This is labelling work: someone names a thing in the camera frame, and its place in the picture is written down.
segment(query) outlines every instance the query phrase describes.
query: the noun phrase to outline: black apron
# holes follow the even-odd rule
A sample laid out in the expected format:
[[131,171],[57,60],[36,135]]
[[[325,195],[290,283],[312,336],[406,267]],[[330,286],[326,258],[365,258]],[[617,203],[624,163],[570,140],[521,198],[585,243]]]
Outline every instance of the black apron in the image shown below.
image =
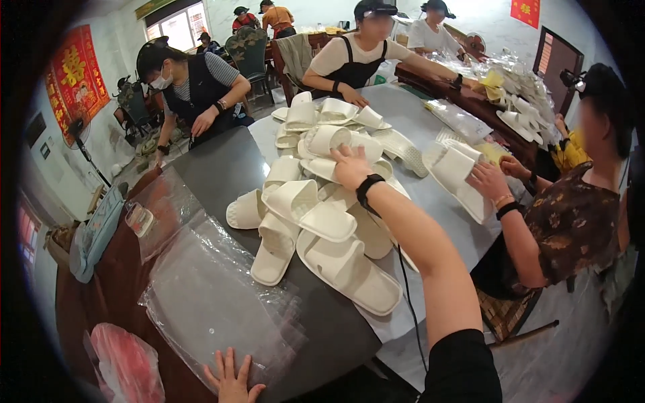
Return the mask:
[[[169,109],[175,112],[179,118],[184,119],[188,127],[192,128],[195,119],[215,105],[231,89],[213,78],[206,65],[204,53],[197,54],[188,60],[188,78],[190,79],[190,102],[177,98],[172,85],[163,90],[163,95],[166,97]],[[230,108],[220,113],[201,136],[192,139],[189,149],[239,126],[234,112],[235,108]]]
[[[383,53],[381,54],[380,59],[374,60],[371,63],[358,63],[354,61],[350,40],[345,36],[341,36],[341,38],[345,41],[345,46],[347,46],[348,62],[340,69],[330,73],[324,78],[332,81],[340,81],[355,90],[363,88],[370,77],[379,69],[381,63],[385,61],[385,53],[388,51],[388,42],[383,41]],[[342,99],[342,94],[339,92],[328,92],[328,95],[330,97]]]

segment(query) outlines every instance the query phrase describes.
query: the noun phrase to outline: patterned blouse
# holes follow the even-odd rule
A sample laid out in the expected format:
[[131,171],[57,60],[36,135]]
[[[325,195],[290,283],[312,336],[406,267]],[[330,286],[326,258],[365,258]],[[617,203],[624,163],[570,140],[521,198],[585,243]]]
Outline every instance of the patterned blouse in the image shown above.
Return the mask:
[[[524,221],[540,248],[540,267],[549,285],[594,264],[604,269],[618,255],[620,197],[582,180],[592,166],[591,161],[578,165],[539,192],[526,208]],[[525,294],[528,289],[514,274],[507,285],[518,295]]]

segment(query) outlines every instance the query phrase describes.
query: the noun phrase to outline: gray table surface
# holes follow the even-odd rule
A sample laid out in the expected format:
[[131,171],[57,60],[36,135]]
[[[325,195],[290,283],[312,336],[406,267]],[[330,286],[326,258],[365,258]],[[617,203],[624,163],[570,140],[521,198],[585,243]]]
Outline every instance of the gray table surface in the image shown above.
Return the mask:
[[[268,173],[247,128],[236,128],[196,147],[169,164],[206,212],[252,254],[260,246],[256,230],[235,230],[226,223],[226,207],[256,188]],[[353,303],[320,281],[294,256],[285,279],[298,287],[301,324],[308,342],[289,372],[264,391],[260,402],[280,402],[328,383],[365,363],[381,347],[372,327]]]

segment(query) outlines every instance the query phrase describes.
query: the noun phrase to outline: green banner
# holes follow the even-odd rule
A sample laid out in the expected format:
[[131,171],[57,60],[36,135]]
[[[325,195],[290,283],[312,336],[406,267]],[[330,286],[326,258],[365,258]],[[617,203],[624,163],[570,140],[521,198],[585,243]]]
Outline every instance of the green banner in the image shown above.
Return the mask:
[[161,7],[172,3],[173,1],[175,1],[175,0],[150,0],[149,2],[144,4],[143,6],[137,8],[136,10],[134,10],[134,14],[137,16],[137,20],[140,20],[143,17],[145,17],[146,15],[157,11]]

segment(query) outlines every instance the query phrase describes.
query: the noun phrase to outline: woman's left hand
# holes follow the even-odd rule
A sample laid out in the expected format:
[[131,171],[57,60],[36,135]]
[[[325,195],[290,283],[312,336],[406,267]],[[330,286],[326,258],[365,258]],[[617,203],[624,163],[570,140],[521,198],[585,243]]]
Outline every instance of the woman's left hand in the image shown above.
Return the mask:
[[195,122],[193,123],[193,128],[190,130],[190,133],[193,137],[199,137],[208,130],[211,124],[215,121],[215,118],[219,115],[219,110],[213,105],[209,109],[205,110],[200,116],[197,116]]
[[482,196],[496,201],[511,194],[502,171],[487,162],[475,164],[466,183],[474,187]]

